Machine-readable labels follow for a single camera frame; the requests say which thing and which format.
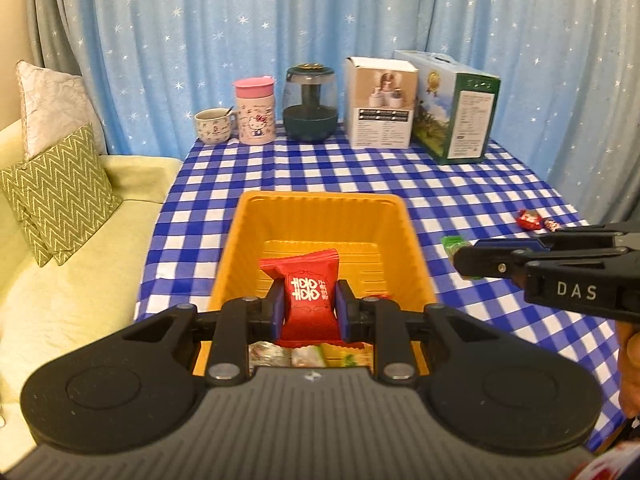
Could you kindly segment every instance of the white pillow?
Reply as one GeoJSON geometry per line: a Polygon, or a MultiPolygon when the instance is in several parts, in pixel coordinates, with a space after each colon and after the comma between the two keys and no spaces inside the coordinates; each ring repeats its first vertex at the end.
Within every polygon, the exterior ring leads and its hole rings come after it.
{"type": "Polygon", "coordinates": [[[26,61],[16,65],[22,102],[24,158],[30,160],[91,123],[95,148],[107,153],[100,119],[84,88],[82,77],[33,66],[26,61]]]}

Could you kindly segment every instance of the human hand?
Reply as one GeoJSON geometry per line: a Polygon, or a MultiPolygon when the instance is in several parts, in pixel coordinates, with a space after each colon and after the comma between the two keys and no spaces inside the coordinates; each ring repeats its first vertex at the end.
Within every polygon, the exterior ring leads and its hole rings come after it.
{"type": "Polygon", "coordinates": [[[620,343],[620,408],[633,418],[640,413],[640,333],[633,325],[617,321],[616,337],[620,343]]]}

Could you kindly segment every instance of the yellow sofa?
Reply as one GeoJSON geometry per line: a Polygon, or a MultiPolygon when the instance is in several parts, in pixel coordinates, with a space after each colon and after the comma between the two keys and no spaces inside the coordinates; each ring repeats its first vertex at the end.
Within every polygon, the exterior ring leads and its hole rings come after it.
{"type": "MultiPolygon", "coordinates": [[[[20,160],[18,121],[0,132],[0,168],[20,160]]],[[[0,472],[34,446],[19,406],[29,375],[131,322],[153,228],[182,164],[128,155],[100,161],[124,202],[60,267],[53,259],[37,266],[0,192],[0,472]]]]}

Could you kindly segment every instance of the tablecloth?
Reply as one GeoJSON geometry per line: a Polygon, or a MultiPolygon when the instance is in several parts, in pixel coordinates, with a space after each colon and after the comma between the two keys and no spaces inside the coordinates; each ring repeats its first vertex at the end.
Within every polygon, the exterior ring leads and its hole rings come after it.
{"type": "Polygon", "coordinates": [[[352,149],[338,132],[324,144],[280,136],[265,146],[237,139],[196,141],[162,206],[152,237],[136,318],[190,302],[206,309],[236,204],[246,190],[393,193],[406,203],[441,302],[580,362],[600,381],[606,401],[588,446],[598,447],[622,422],[613,323],[528,304],[507,280],[463,280],[440,243],[526,237],[518,209],[536,209],[565,226],[576,210],[495,142],[484,164],[437,165],[419,146],[352,149]]]}

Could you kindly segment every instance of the plastic basket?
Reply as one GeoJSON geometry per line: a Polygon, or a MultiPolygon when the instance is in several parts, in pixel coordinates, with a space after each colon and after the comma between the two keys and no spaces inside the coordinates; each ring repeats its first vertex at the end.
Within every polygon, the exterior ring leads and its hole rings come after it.
{"type": "MultiPolygon", "coordinates": [[[[277,258],[335,248],[339,277],[356,297],[387,294],[403,310],[436,301],[402,199],[390,194],[249,191],[239,200],[218,267],[209,310],[260,296],[272,279],[258,268],[277,258]]],[[[418,356],[422,371],[425,365],[418,356]]]]}

